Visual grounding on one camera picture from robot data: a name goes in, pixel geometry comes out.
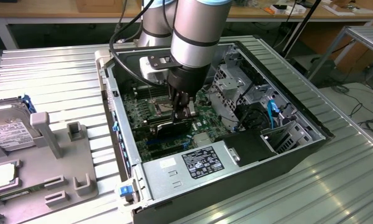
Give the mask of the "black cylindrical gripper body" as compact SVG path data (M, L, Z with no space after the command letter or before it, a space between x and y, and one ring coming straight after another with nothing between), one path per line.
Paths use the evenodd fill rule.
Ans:
M204 86L209 68L209 64L199 68L187 66L171 68L171 74L168 75L171 96L175 96L177 92L195 96Z

